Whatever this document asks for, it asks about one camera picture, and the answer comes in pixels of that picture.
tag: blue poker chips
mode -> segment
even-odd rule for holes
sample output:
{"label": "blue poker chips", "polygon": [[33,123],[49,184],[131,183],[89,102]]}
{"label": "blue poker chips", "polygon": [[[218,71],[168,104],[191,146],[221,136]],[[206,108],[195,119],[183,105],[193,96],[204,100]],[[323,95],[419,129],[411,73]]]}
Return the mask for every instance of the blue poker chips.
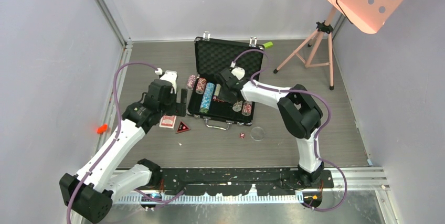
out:
{"label": "blue poker chips", "polygon": [[201,101],[201,106],[199,111],[201,113],[208,113],[210,109],[211,97],[213,96],[213,91],[215,90],[215,85],[213,83],[207,83],[206,90],[204,91],[203,100]]}

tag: red triangular chip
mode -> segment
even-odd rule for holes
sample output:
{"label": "red triangular chip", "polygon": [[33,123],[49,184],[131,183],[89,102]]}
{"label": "red triangular chip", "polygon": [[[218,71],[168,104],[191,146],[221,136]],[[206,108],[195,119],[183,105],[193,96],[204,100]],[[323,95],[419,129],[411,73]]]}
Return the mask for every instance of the red triangular chip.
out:
{"label": "red triangular chip", "polygon": [[181,132],[186,132],[189,131],[190,127],[188,127],[187,125],[185,125],[185,123],[183,123],[182,121],[179,123],[179,127],[178,130],[176,131],[176,133],[181,133]]}

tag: open case lid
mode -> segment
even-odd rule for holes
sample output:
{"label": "open case lid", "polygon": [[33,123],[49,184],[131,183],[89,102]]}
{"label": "open case lid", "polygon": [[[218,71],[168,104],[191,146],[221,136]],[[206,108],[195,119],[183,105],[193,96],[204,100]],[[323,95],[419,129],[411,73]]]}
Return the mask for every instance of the open case lid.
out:
{"label": "open case lid", "polygon": [[[213,76],[220,73],[242,52],[249,49],[259,49],[264,51],[263,45],[256,45],[256,38],[252,37],[251,42],[237,42],[221,39],[211,39],[209,37],[196,37],[195,55],[196,71],[206,78],[213,79]],[[250,78],[252,74],[261,69],[263,54],[260,52],[248,52],[241,56],[236,66],[244,68],[245,77]]]}

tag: playing card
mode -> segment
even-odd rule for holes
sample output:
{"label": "playing card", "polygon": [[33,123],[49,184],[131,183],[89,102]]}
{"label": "playing card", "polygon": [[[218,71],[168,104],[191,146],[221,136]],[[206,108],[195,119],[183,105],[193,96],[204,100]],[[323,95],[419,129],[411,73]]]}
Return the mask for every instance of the playing card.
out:
{"label": "playing card", "polygon": [[161,121],[159,122],[159,127],[173,129],[175,127],[175,122],[176,122],[175,115],[172,116],[165,115],[161,118]]}

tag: poker chip case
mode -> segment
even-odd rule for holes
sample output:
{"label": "poker chip case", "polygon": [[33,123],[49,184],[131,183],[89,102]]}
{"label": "poker chip case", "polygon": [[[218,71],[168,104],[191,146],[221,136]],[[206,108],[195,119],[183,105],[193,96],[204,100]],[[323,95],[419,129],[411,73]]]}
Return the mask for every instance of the poker chip case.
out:
{"label": "poker chip case", "polygon": [[[256,38],[251,37],[250,42],[238,42],[222,39],[210,38],[210,33],[205,32],[202,37],[195,39],[196,72],[200,78],[205,78],[207,83],[215,83],[215,74],[230,67],[231,62],[242,52],[249,49],[264,50],[263,45],[256,44]],[[263,54],[260,52],[248,52],[241,56],[237,62],[237,67],[242,67],[246,71],[246,77],[250,77],[261,69]],[[187,114],[195,118],[203,118],[206,126],[226,130],[231,124],[252,125],[255,103],[252,104],[251,114],[244,116],[241,112],[232,109],[233,104],[214,101],[212,99],[208,113],[201,113],[199,107],[203,99],[202,94],[196,93],[198,80],[194,84],[190,97]],[[211,126],[209,120],[227,122],[227,127]]]}

